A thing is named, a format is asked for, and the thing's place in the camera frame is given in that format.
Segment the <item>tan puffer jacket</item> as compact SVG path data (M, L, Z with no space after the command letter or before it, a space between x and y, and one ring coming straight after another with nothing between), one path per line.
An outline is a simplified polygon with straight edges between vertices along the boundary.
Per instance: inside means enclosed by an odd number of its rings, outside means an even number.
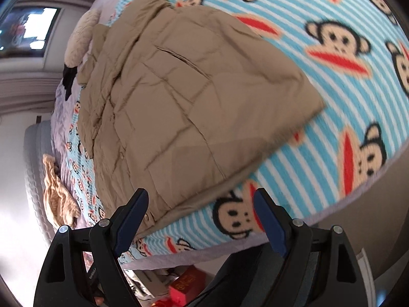
M325 103L249 26L208 6L134 0L97 24L78 134L107 215L146 189L147 236L225 195Z

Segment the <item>beige striped cloth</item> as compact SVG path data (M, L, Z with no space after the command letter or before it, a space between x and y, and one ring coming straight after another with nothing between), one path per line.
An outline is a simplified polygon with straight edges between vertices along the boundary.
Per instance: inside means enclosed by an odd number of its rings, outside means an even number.
M81 210L69 190L56 173L55 158L43 154L44 191L43 204L47 220L55 229L68 225L75 229Z

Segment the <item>red box on floor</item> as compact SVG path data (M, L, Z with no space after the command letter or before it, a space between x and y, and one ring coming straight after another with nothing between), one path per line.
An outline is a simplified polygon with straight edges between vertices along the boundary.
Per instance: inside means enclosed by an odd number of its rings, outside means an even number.
M206 286L207 274L194 265L189 266L168 287L170 299L176 306L184 306L196 298Z

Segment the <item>grey padded headboard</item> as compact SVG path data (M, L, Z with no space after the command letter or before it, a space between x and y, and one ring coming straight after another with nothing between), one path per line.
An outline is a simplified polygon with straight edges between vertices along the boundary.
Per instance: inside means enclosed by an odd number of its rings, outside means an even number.
M55 236L55 229L48 221L44 210L43 192L44 165L43 155L52 155L51 122L43 120L26 128L24 133L23 157L25 164L24 179L28 204L33 211L42 236L50 245Z

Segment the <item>grey curtain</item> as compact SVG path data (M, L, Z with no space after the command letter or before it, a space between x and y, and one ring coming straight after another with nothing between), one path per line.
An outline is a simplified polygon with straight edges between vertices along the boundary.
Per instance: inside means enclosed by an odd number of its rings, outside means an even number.
M64 52L78 20L95 0L1 0L1 20L16 7L60 8L43 58L1 59L1 113L49 112L64 69Z

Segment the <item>black garment on bed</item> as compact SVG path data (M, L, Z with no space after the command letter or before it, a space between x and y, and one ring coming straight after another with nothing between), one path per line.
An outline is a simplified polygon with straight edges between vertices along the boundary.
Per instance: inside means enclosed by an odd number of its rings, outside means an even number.
M68 101L69 97L72 94L73 81L76 78L77 73L78 73L78 67L68 67L64 65L62 85L65 90L64 99L66 101Z

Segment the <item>cream textured pillow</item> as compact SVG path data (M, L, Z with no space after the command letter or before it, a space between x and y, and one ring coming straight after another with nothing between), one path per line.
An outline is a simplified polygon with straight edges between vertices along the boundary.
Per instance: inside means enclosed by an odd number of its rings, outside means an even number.
M90 9L78 20L66 45L64 64L68 68L78 67L88 51L93 30L100 19L99 9Z

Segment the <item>blue striped monkey blanket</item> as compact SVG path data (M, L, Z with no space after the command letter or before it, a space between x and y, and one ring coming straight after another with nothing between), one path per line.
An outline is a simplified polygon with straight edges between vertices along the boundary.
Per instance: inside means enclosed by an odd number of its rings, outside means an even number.
M97 0L97 24L111 26L133 1ZM249 26L297 64L325 106L228 193L147 236L136 234L123 264L190 264L266 242L253 207L258 188L293 218L316 223L359 198L408 145L408 38L389 0L168 1L215 8ZM81 91L76 76L65 135L54 141L65 146L79 225L90 227L111 215L78 134Z

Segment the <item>window with dark frame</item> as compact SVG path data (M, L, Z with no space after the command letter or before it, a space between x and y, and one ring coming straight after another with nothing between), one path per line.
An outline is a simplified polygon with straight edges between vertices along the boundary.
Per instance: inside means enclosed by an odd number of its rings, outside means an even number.
M43 58L60 8L13 8L1 20L1 59Z

